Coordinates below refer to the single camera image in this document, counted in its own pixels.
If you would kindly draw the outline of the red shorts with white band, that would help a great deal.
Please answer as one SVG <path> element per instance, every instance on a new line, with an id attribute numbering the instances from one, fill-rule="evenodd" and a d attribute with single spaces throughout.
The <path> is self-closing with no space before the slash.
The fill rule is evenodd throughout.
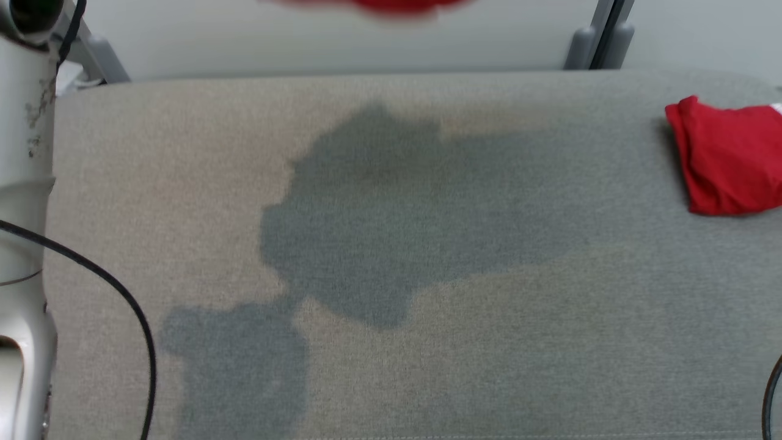
<path id="1" fill-rule="evenodd" d="M 665 107 L 690 212 L 743 216 L 782 208 L 782 103 L 722 109 L 684 98 Z"/>

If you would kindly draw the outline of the red shirt with striped trim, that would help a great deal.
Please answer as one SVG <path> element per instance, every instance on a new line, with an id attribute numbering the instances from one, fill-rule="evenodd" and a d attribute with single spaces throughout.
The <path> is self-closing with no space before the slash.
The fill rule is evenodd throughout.
<path id="1" fill-rule="evenodd" d="M 254 0 L 308 12 L 357 12 L 383 20 L 427 20 L 476 0 Z"/>

